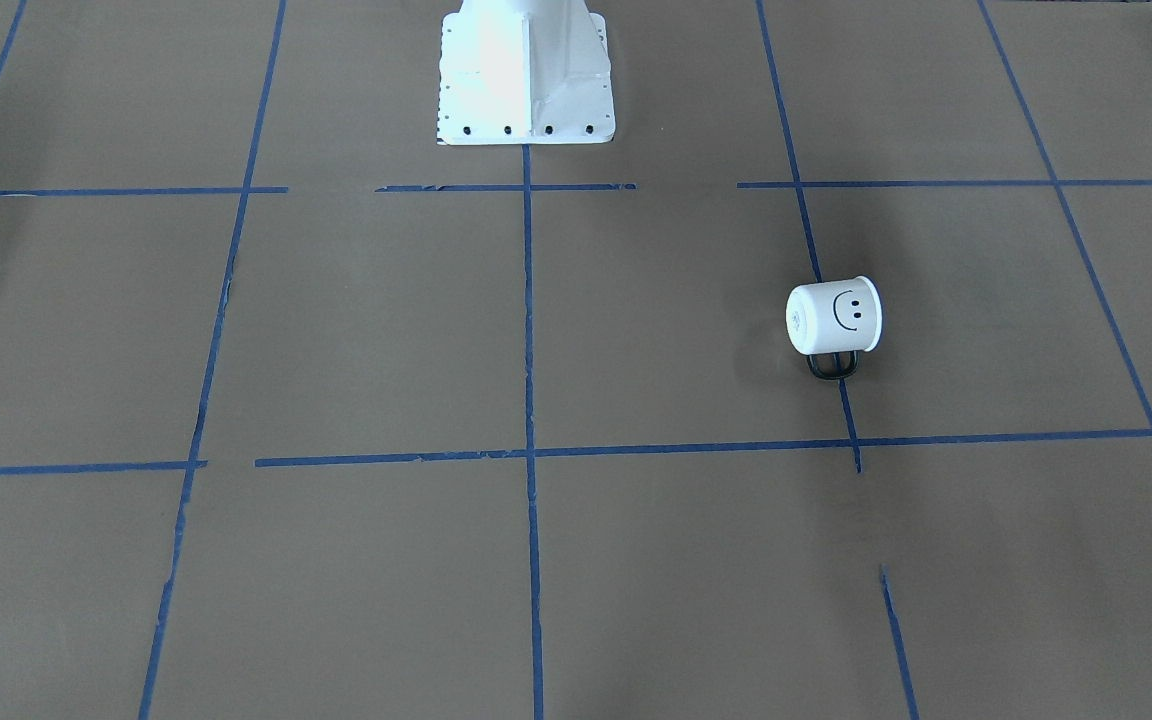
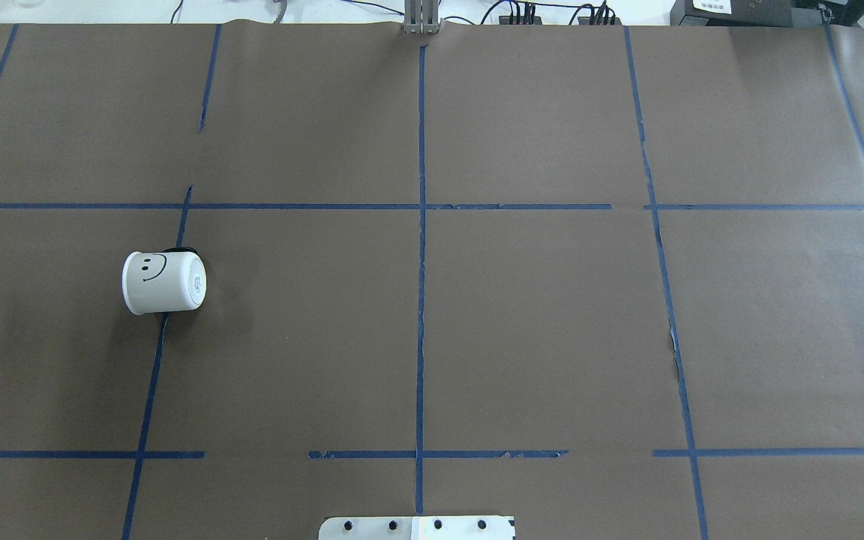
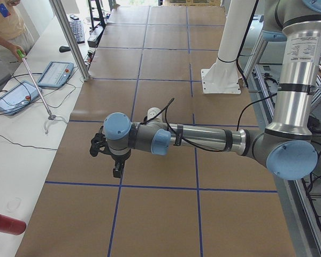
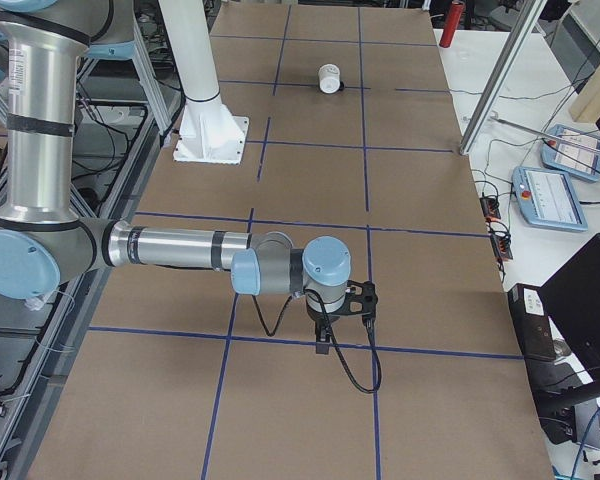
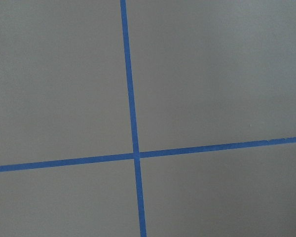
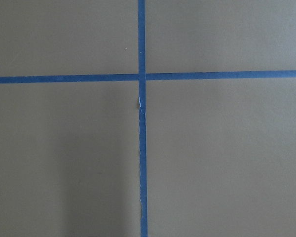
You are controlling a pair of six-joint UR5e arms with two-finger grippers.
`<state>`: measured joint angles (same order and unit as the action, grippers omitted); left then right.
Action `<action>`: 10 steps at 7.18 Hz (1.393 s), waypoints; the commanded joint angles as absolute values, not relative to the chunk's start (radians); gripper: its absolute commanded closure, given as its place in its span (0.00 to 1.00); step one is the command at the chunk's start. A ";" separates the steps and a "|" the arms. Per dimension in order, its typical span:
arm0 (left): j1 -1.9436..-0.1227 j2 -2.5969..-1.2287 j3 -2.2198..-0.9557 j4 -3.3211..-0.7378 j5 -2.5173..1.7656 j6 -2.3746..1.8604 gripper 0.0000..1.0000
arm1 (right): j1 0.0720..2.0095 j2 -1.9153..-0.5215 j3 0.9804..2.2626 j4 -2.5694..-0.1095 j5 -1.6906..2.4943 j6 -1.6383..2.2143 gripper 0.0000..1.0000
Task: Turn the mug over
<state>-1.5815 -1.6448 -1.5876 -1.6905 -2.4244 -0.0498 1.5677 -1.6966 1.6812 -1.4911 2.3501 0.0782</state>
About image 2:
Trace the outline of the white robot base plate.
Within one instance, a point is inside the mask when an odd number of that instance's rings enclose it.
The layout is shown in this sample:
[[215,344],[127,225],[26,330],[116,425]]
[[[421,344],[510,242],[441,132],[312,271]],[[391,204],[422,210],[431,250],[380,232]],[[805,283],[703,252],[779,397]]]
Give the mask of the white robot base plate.
[[515,539],[515,519],[501,515],[333,517],[319,539]]

